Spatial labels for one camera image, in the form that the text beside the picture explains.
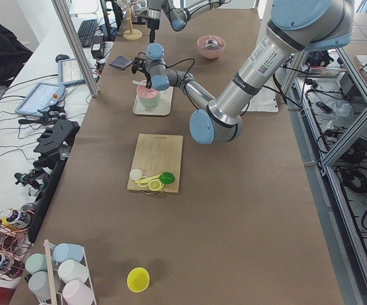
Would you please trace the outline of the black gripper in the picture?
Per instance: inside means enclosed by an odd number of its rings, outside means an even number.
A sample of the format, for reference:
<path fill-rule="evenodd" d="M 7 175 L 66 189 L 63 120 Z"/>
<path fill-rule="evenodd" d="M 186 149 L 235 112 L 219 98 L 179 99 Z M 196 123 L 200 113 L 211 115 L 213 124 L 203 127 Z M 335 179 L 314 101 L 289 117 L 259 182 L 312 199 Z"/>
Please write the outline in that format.
<path fill-rule="evenodd" d="M 141 58 L 136 56 L 132 62 L 132 74 L 136 74 L 137 72 L 141 72 L 146 77 L 146 88 L 151 89 L 151 74 L 148 71 L 147 62 L 145 58 Z"/>
<path fill-rule="evenodd" d="M 147 26 L 150 29 L 149 41 L 150 41 L 150 43 L 154 43 L 155 42 L 156 31 L 160 28 L 160 20 L 159 19 L 148 18 L 147 19 Z"/>

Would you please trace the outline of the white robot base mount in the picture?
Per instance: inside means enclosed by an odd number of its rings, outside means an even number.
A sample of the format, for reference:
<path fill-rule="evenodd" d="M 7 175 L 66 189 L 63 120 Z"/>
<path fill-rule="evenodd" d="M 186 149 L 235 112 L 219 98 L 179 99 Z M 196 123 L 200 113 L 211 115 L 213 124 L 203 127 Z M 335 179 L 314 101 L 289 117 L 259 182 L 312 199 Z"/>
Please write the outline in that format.
<path fill-rule="evenodd" d="M 242 111 L 248 112 L 278 112 L 279 108 L 275 99 L 276 93 L 268 88 L 262 88 L 260 92 L 252 98 Z"/>

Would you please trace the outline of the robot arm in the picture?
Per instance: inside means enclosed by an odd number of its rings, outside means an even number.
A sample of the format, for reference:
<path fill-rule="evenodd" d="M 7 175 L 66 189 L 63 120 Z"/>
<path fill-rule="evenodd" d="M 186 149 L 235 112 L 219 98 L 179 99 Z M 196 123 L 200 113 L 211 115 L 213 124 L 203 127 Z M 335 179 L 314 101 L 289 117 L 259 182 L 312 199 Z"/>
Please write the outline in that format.
<path fill-rule="evenodd" d="M 176 8 L 173 1 L 149 0 L 147 1 L 145 19 L 149 32 L 149 42 L 154 43 L 156 31 L 160 28 L 161 14 L 164 13 L 172 29 L 182 31 L 187 23 L 207 11 L 221 7 L 230 1 L 197 1 L 191 6 Z"/>
<path fill-rule="evenodd" d="M 147 78 L 146 86 L 157 91 L 180 88 L 197 107 L 190 117 L 191 136 L 205 145 L 229 142 L 240 135 L 243 108 L 290 54 L 343 47 L 352 37 L 353 1 L 273 1 L 265 37 L 221 95 L 213 97 L 191 73 L 166 66 L 164 49 L 155 42 L 155 33 L 162 14 L 175 31 L 181 31 L 195 16 L 223 4 L 224 1 L 198 1 L 187 8 L 176 8 L 172 1 L 148 1 L 144 14 L 150 29 L 150 44 L 141 69 Z"/>

